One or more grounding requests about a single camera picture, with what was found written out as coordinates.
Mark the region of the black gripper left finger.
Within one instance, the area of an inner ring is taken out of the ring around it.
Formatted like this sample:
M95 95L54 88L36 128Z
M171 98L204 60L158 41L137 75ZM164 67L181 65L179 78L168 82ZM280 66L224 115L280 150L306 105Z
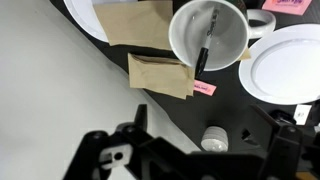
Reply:
M134 123L137 127L141 128L142 130L147 130L148 125L148 113L147 113L147 105L140 104L137 108L136 115L134 118Z

